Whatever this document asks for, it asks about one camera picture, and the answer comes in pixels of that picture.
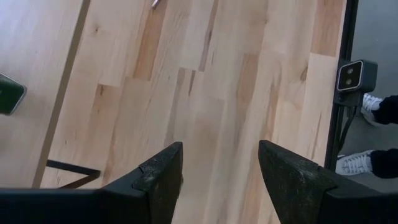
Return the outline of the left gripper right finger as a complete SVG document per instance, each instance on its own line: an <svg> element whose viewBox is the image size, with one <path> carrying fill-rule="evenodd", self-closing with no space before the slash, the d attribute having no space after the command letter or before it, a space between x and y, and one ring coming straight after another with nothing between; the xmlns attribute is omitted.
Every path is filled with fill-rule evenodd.
<svg viewBox="0 0 398 224"><path fill-rule="evenodd" d="M268 140L259 165L281 224L398 224L398 194L342 177Z"/></svg>

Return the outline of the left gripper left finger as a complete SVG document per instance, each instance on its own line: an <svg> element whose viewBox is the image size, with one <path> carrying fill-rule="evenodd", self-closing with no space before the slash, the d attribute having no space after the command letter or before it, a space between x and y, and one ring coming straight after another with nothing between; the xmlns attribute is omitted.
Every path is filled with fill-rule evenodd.
<svg viewBox="0 0 398 224"><path fill-rule="evenodd" d="M0 224L171 224L183 182L183 144L174 142L98 189L100 171L58 161L47 166L83 175L57 189L0 188Z"/></svg>

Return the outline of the dark green spice tin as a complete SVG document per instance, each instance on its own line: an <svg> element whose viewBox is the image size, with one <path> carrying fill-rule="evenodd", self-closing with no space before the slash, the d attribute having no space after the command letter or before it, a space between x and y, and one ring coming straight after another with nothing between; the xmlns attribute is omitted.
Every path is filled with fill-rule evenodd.
<svg viewBox="0 0 398 224"><path fill-rule="evenodd" d="M25 97L27 88L0 73L0 114L11 115Z"/></svg>

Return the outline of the person's shoe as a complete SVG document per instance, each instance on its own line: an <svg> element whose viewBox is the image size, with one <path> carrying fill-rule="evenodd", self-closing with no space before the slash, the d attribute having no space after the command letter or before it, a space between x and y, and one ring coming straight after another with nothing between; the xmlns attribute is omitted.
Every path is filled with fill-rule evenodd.
<svg viewBox="0 0 398 224"><path fill-rule="evenodd" d="M352 176L372 172L372 152L372 150L369 150L347 156L339 155L337 157L335 172L343 176Z"/></svg>
<svg viewBox="0 0 398 224"><path fill-rule="evenodd" d="M382 102L382 98L378 98L370 95L369 93L365 93L363 96L363 105L361 107L361 114L364 119L373 126L379 126L373 114L374 111L380 108L379 104Z"/></svg>

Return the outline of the person's leg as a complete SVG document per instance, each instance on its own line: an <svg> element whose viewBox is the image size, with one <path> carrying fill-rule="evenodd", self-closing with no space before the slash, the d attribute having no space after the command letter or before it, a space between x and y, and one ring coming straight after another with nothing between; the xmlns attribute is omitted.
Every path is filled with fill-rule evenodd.
<svg viewBox="0 0 398 224"><path fill-rule="evenodd" d="M373 110L374 119L379 124L398 124L398 95L391 95L379 103Z"/></svg>
<svg viewBox="0 0 398 224"><path fill-rule="evenodd" d="M398 149L375 150L370 154L372 173L382 179L398 178Z"/></svg>

